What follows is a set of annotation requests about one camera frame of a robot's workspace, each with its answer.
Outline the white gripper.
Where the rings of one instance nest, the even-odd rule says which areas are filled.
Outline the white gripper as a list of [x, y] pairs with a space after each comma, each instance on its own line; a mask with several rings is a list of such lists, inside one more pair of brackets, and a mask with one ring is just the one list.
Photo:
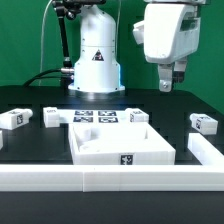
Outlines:
[[196, 0], [145, 1], [144, 19], [133, 25], [133, 35], [138, 44], [144, 45], [146, 60], [162, 64], [158, 66], [159, 90], [170, 92], [173, 81], [184, 81], [187, 67], [184, 57], [198, 48], [199, 3]]

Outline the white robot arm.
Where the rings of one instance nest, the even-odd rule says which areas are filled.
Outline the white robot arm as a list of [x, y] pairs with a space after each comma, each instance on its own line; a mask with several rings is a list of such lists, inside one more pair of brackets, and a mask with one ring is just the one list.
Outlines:
[[[187, 57], [198, 48], [204, 0], [144, 0], [144, 19], [133, 27], [137, 43], [144, 46], [145, 59], [158, 66], [159, 89], [169, 92], [184, 78]], [[116, 61], [116, 23], [97, 6], [81, 8], [80, 58], [74, 65], [69, 89], [90, 95], [125, 90]]]

